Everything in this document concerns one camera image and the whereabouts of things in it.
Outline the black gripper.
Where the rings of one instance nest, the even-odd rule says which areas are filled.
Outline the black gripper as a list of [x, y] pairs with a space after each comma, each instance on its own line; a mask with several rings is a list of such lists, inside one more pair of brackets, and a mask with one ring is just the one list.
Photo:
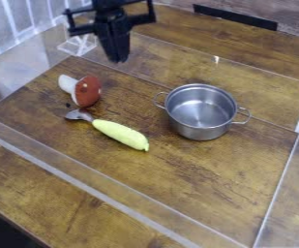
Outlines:
[[[148, 12], [127, 15], [123, 7], [140, 2], [147, 3]], [[94, 22], [75, 25], [72, 16], [90, 12], [95, 13]], [[108, 60], [115, 63], [124, 62], [128, 58], [131, 28], [156, 21], [152, 0], [91, 0], [88, 7], [66, 9], [63, 15], [67, 19], [68, 34], [79, 36], [94, 33], [99, 38]]]

